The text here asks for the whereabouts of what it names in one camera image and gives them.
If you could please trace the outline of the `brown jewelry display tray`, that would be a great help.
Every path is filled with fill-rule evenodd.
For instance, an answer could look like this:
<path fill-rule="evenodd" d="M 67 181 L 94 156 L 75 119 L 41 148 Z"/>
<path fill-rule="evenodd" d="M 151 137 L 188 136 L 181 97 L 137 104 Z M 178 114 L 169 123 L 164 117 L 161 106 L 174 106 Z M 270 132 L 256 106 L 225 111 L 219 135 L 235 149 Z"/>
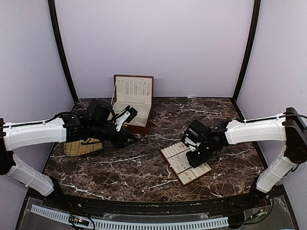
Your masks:
<path fill-rule="evenodd" d="M 182 142 L 175 143 L 161 149 L 161 155 L 170 166 L 182 186 L 186 186 L 208 174 L 212 169 L 207 163 L 193 168 L 187 159 L 186 153 L 190 151 Z"/>

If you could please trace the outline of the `red wooden jewelry box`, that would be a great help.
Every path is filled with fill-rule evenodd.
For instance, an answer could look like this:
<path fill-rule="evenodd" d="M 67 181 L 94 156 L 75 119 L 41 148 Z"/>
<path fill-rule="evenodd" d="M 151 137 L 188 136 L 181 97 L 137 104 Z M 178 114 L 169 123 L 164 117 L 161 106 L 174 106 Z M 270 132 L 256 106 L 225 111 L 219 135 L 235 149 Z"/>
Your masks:
<path fill-rule="evenodd" d="M 126 125 L 134 134 L 146 135 L 152 118 L 154 77 L 142 75 L 114 75 L 111 104 L 115 113 L 131 106 L 137 115 Z"/>

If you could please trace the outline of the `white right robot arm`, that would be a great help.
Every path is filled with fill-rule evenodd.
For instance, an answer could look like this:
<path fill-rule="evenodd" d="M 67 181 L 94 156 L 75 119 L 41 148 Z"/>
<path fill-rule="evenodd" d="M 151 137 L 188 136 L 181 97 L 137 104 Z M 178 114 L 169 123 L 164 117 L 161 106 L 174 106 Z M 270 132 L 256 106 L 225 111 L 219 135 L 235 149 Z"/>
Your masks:
<path fill-rule="evenodd" d="M 281 152 L 256 179 L 253 191 L 245 196 L 245 204 L 255 208 L 263 201 L 263 194 L 290 171 L 307 161 L 307 125 L 305 115 L 288 107 L 284 113 L 250 120 L 225 120 L 211 128 L 193 120 L 182 136 L 190 148 L 186 156 L 191 167 L 207 162 L 213 153 L 224 147 L 245 142 L 284 142 Z"/>

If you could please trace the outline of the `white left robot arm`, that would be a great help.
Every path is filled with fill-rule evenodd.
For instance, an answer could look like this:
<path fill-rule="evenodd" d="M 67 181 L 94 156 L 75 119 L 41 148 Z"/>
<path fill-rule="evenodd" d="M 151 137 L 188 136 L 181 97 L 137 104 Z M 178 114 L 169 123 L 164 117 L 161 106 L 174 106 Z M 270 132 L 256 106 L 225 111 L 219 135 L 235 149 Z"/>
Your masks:
<path fill-rule="evenodd" d="M 57 209 L 63 209 L 68 199 L 53 177 L 46 176 L 21 160 L 15 149 L 45 144 L 70 143 L 79 140 L 97 139 L 109 141 L 116 149 L 136 142 L 136 137 L 123 127 L 136 112 L 122 111 L 111 120 L 93 118 L 83 114 L 63 112 L 46 121 L 30 123 L 0 123 L 0 173 L 11 177 L 26 187 L 48 197 Z"/>

